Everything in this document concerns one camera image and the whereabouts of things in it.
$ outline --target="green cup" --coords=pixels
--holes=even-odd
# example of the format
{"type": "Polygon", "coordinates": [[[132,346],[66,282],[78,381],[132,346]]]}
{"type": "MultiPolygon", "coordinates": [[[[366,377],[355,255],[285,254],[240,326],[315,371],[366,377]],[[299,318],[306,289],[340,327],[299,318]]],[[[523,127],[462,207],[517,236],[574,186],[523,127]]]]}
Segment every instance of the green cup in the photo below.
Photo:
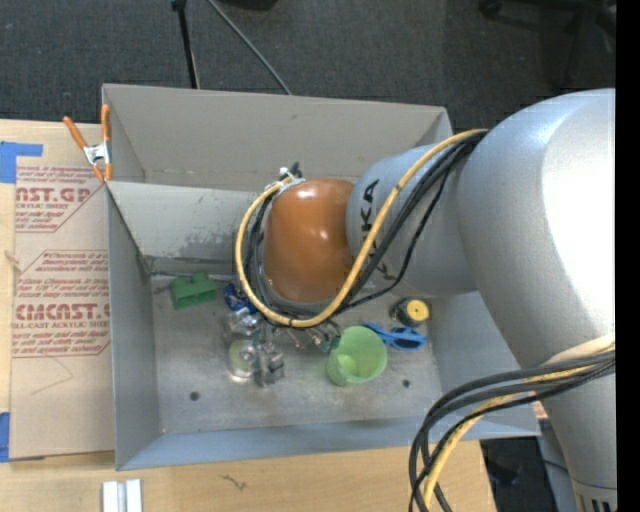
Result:
{"type": "Polygon", "coordinates": [[[340,344],[327,360],[327,374],[336,386],[362,384],[377,377],[387,366],[387,347],[374,331],[348,327],[340,344]]]}

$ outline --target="black cable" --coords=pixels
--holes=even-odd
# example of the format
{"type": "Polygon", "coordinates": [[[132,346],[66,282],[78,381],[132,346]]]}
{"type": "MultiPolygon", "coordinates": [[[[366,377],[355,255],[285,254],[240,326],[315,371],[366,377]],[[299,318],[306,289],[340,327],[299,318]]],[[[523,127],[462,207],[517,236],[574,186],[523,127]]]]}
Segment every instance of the black cable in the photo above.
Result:
{"type": "MultiPolygon", "coordinates": [[[[446,393],[440,398],[440,400],[438,400],[431,407],[431,409],[429,410],[428,414],[426,415],[423,421],[423,424],[420,430],[417,432],[415,436],[414,442],[412,443],[410,455],[409,455],[410,481],[413,482],[415,481],[415,478],[416,478],[415,468],[417,463],[417,455],[418,455],[418,452],[420,451],[419,445],[422,444],[423,455],[428,451],[428,432],[425,435],[425,431],[433,427],[433,425],[435,425],[435,423],[439,419],[441,419],[442,416],[444,416],[444,414],[438,414],[438,412],[443,411],[443,407],[447,404],[447,402],[451,403],[457,397],[460,397],[468,393],[469,391],[478,389],[480,387],[486,387],[489,385],[494,385],[494,384],[498,384],[498,383],[510,381],[510,380],[537,377],[537,376],[541,376],[541,375],[545,375],[553,372],[574,370],[576,368],[585,367],[587,365],[603,364],[607,361],[610,361],[612,357],[614,356],[612,356],[611,353],[604,353],[604,354],[598,354],[595,356],[582,357],[582,358],[567,361],[567,362],[554,363],[551,365],[546,365],[541,367],[529,368],[524,370],[516,370],[512,372],[505,372],[498,375],[476,379],[474,381],[471,381],[467,384],[459,386],[451,390],[450,392],[446,393]]],[[[458,405],[459,407],[464,407],[466,405],[470,405],[471,403],[475,403],[477,401],[494,398],[495,396],[502,396],[503,394],[509,394],[505,390],[506,390],[506,387],[493,388],[492,390],[489,390],[493,396],[481,395],[481,396],[477,396],[476,399],[472,399],[472,397],[467,396],[467,397],[464,397],[464,400],[466,401],[458,402],[458,405]]]]}
{"type": "Polygon", "coordinates": [[[192,89],[200,89],[200,79],[196,70],[196,59],[191,49],[191,40],[189,39],[189,26],[187,25],[187,16],[184,12],[187,0],[172,0],[171,7],[178,13],[180,22],[180,32],[182,34],[182,44],[184,46],[185,57],[187,58],[187,68],[189,70],[189,81],[192,89]]]}
{"type": "Polygon", "coordinates": [[[260,206],[260,210],[258,210],[258,213],[256,214],[256,219],[253,222],[253,226],[251,227],[251,232],[249,233],[247,254],[245,254],[244,257],[244,273],[246,276],[249,276],[251,259],[254,257],[254,254],[257,259],[257,253],[255,253],[255,248],[257,246],[256,240],[259,237],[260,226],[262,226],[262,219],[264,218],[264,215],[267,212],[267,208],[269,207],[272,199],[273,196],[269,196],[264,200],[264,202],[260,206]]]}
{"type": "Polygon", "coordinates": [[[262,64],[264,65],[265,68],[267,68],[267,70],[269,71],[269,73],[271,73],[271,76],[273,78],[275,78],[276,82],[278,82],[278,84],[280,85],[280,87],[282,87],[282,90],[287,93],[288,95],[293,95],[293,93],[291,92],[291,90],[287,87],[287,85],[284,83],[284,81],[282,80],[282,78],[280,78],[280,75],[278,75],[278,73],[276,72],[275,69],[273,69],[273,67],[271,66],[271,64],[269,64],[269,62],[267,62],[267,59],[265,59],[262,54],[258,51],[258,49],[253,45],[253,43],[251,41],[249,41],[249,39],[247,38],[247,36],[245,36],[242,31],[236,26],[235,23],[233,23],[233,21],[231,21],[231,18],[229,18],[229,16],[227,16],[224,11],[218,6],[217,3],[215,3],[213,0],[207,0],[207,2],[209,2],[209,5],[211,7],[213,7],[213,9],[216,11],[216,13],[218,13],[218,16],[220,16],[227,25],[229,25],[229,27],[231,27],[231,29],[236,33],[236,35],[242,40],[242,42],[247,45],[247,47],[253,52],[253,54],[258,58],[258,60],[260,60],[260,62],[262,62],[262,64]]]}
{"type": "Polygon", "coordinates": [[[442,192],[444,191],[444,185],[446,183],[449,173],[453,170],[454,166],[460,160],[465,158],[471,152],[471,150],[473,150],[473,148],[480,142],[480,140],[484,137],[485,134],[486,132],[473,134],[469,136],[467,139],[460,141],[457,144],[454,144],[444,149],[438,156],[434,157],[434,161],[431,164],[432,165],[431,168],[420,178],[420,181],[413,188],[411,195],[409,196],[407,201],[403,204],[400,212],[395,217],[394,222],[392,223],[390,229],[387,230],[387,234],[385,235],[383,241],[376,248],[375,254],[370,258],[370,261],[368,262],[367,266],[362,272],[360,278],[352,288],[350,292],[350,296],[345,299],[343,304],[336,310],[336,312],[331,316],[331,318],[351,308],[354,308],[356,306],[369,302],[377,297],[380,297],[381,295],[388,293],[398,285],[398,283],[402,280],[402,278],[404,277],[404,274],[406,273],[409,267],[411,256],[418,242],[418,239],[420,238],[420,235],[422,234],[422,231],[426,223],[428,222],[438,200],[440,199],[440,196],[442,195],[442,192]],[[407,249],[407,253],[405,254],[402,267],[400,269],[398,276],[395,278],[394,282],[390,286],[382,290],[379,290],[377,292],[374,292],[373,294],[370,294],[366,297],[358,299],[355,302],[351,302],[355,298],[355,296],[361,291],[362,287],[367,282],[367,280],[371,277],[373,272],[376,270],[380,261],[382,260],[387,250],[391,246],[391,243],[393,242],[395,236],[400,231],[400,228],[402,227],[402,225],[404,224],[408,216],[411,214],[411,212],[414,210],[415,206],[422,199],[422,197],[424,197],[424,195],[433,187],[433,185],[437,182],[437,180],[440,179],[441,177],[442,177],[442,182],[440,183],[440,187],[436,192],[435,196],[433,197],[425,214],[423,215],[422,220],[418,225],[418,228],[414,232],[414,235],[409,244],[409,248],[407,249]]]}
{"type": "MultiPolygon", "coordinates": [[[[607,375],[608,373],[612,373],[612,371],[606,372],[606,371],[602,370],[601,373],[602,373],[602,375],[599,375],[599,376],[607,375]]],[[[514,401],[509,402],[507,404],[494,406],[494,407],[488,408],[488,409],[486,409],[484,411],[477,412],[477,413],[474,413],[474,414],[471,414],[471,415],[467,416],[463,420],[459,421],[454,427],[452,427],[448,431],[447,435],[445,435],[445,437],[442,438],[442,440],[440,441],[440,443],[436,447],[436,450],[434,450],[434,453],[432,455],[431,460],[432,461],[436,460],[437,456],[439,455],[439,453],[443,449],[445,441],[448,440],[460,426],[462,426],[467,421],[473,419],[474,417],[482,416],[484,414],[488,414],[489,412],[493,412],[493,411],[497,411],[497,410],[501,410],[501,409],[508,409],[508,408],[511,408],[511,407],[516,407],[518,405],[531,403],[531,402],[539,400],[541,398],[548,398],[548,397],[553,396],[555,394],[559,394],[559,393],[563,393],[565,391],[568,391],[569,389],[572,389],[574,387],[578,387],[578,386],[584,384],[587,380],[589,380],[589,379],[585,378],[585,379],[583,379],[581,381],[574,382],[573,384],[567,384],[567,385],[563,386],[562,389],[555,389],[555,390],[550,391],[548,393],[538,395],[537,397],[527,397],[527,398],[520,399],[520,400],[514,400],[514,401]]],[[[422,482],[424,481],[424,479],[428,476],[428,474],[431,471],[431,469],[432,469],[432,464],[429,464],[428,466],[426,466],[422,470],[422,472],[421,472],[420,476],[418,477],[418,479],[416,480],[415,484],[413,485],[412,494],[411,494],[411,501],[410,501],[410,504],[409,504],[409,510],[410,511],[413,510],[413,501],[415,501],[418,504],[420,510],[428,512],[428,509],[427,509],[427,507],[426,507],[426,505],[424,503],[422,495],[417,491],[418,491],[420,485],[422,484],[422,482]]]]}
{"type": "Polygon", "coordinates": [[[575,379],[571,379],[570,382],[565,383],[565,384],[561,384],[558,386],[554,386],[551,390],[549,391],[543,391],[541,393],[537,393],[535,396],[528,396],[525,398],[521,398],[521,399],[516,399],[516,400],[511,400],[510,402],[507,402],[505,404],[500,404],[500,405],[496,405],[496,406],[491,406],[488,407],[482,411],[477,411],[474,412],[472,414],[469,414],[468,416],[466,416],[465,418],[463,418],[462,420],[460,420],[458,423],[456,423],[453,427],[451,427],[447,433],[440,439],[438,445],[436,446],[433,454],[431,454],[431,456],[429,457],[429,462],[425,465],[425,467],[422,469],[420,475],[415,479],[415,481],[412,481],[412,492],[411,492],[411,500],[409,502],[409,511],[413,510],[413,502],[415,501],[418,504],[418,507],[423,510],[423,511],[428,511],[423,497],[422,495],[418,492],[418,489],[420,487],[420,485],[422,484],[422,482],[424,481],[424,479],[428,476],[429,472],[432,469],[433,466],[433,462],[435,460],[437,460],[438,455],[441,453],[441,451],[443,450],[444,446],[446,445],[446,442],[448,441],[448,439],[451,438],[451,436],[462,426],[464,425],[467,421],[474,419],[478,416],[484,416],[490,412],[494,412],[494,411],[498,411],[498,410],[504,410],[504,409],[509,409],[512,407],[516,407],[519,405],[524,405],[524,404],[528,404],[531,402],[535,402],[538,400],[542,400],[545,398],[549,398],[551,396],[555,396],[558,395],[560,393],[564,393],[566,391],[569,391],[571,389],[574,389],[578,386],[581,386],[583,384],[585,384],[586,382],[593,380],[593,379],[597,379],[600,377],[603,377],[605,375],[609,375],[611,373],[613,373],[615,371],[615,357],[612,356],[612,359],[610,362],[605,363],[605,364],[600,364],[596,367],[596,369],[578,377],[575,379]]]}
{"type": "Polygon", "coordinates": [[[385,293],[390,292],[391,290],[393,290],[398,283],[400,283],[400,281],[402,280],[402,278],[404,277],[404,274],[407,271],[407,268],[409,267],[409,261],[411,260],[411,255],[413,254],[413,250],[416,246],[416,243],[418,242],[418,239],[420,238],[420,234],[422,233],[422,229],[424,228],[424,226],[426,225],[427,221],[429,220],[429,217],[431,216],[431,213],[433,212],[436,204],[438,203],[438,200],[440,199],[440,196],[442,195],[442,192],[444,191],[444,185],[446,183],[446,179],[447,179],[448,173],[446,173],[444,175],[444,177],[442,178],[442,182],[440,184],[440,187],[438,189],[438,191],[436,192],[436,195],[433,197],[433,199],[431,200],[431,203],[429,204],[429,207],[427,208],[427,211],[425,212],[425,214],[422,217],[422,220],[420,221],[420,224],[418,226],[418,229],[416,229],[413,238],[411,239],[411,243],[409,244],[409,248],[407,249],[407,253],[405,255],[404,258],[404,262],[402,264],[402,268],[400,269],[400,272],[398,273],[397,277],[395,278],[395,280],[393,281],[393,283],[391,283],[389,286],[387,286],[386,288],[382,289],[382,290],[378,290],[377,292],[374,292],[370,295],[367,295],[366,297],[363,297],[361,299],[358,299],[355,302],[351,302],[351,303],[347,303],[347,304],[343,304],[341,307],[339,307],[334,313],[333,315],[330,316],[330,318],[333,318],[341,313],[344,313],[345,311],[355,308],[356,306],[360,306],[362,304],[365,304],[373,299],[376,299],[378,297],[380,297],[381,295],[384,295],[385,293]]]}
{"type": "Polygon", "coordinates": [[[541,462],[542,464],[548,464],[553,468],[560,469],[565,473],[569,474],[569,468],[563,466],[562,464],[558,464],[557,462],[553,462],[552,460],[545,459],[544,457],[539,457],[539,456],[536,457],[534,455],[518,455],[518,459],[535,460],[535,461],[541,462]]]}

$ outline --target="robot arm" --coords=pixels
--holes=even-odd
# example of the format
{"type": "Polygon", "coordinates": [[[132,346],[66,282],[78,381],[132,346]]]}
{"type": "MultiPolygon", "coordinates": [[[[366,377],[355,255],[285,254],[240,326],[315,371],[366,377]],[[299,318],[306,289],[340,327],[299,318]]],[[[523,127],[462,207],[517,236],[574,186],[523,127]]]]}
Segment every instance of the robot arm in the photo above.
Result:
{"type": "MultiPolygon", "coordinates": [[[[332,233],[332,239],[348,243],[356,261],[345,285],[327,308],[322,303],[295,304],[308,308],[315,315],[311,319],[270,318],[294,327],[329,318],[326,311],[346,298],[363,259],[375,254],[371,232],[377,225],[381,237],[393,233],[394,238],[371,275],[374,282],[383,287],[395,279],[405,292],[434,297],[478,290],[523,368],[594,339],[612,340],[614,117],[613,90],[569,94],[514,114],[456,160],[450,172],[438,176],[401,226],[396,220],[404,215],[402,205],[414,201],[422,177],[435,175],[438,155],[449,146],[415,148],[375,164],[350,193],[346,236],[332,233]],[[434,158],[419,159],[425,151],[434,158]],[[414,167],[407,180],[407,168],[414,167]],[[388,208],[392,196],[396,201],[388,208]]],[[[281,187],[274,185],[269,194],[281,187]]],[[[300,198],[317,199],[304,194],[300,198]]],[[[323,229],[309,233],[320,238],[327,234],[323,229]]],[[[298,245],[306,243],[298,240],[298,245]]],[[[341,252],[331,247],[332,253],[341,252]]],[[[239,237],[239,271],[241,249],[239,237]]],[[[263,311],[249,286],[245,291],[258,309],[271,314],[263,311]]],[[[272,298],[296,303],[295,297],[277,293],[272,298]]],[[[615,376],[543,403],[569,466],[580,512],[615,510],[615,376]]]]}

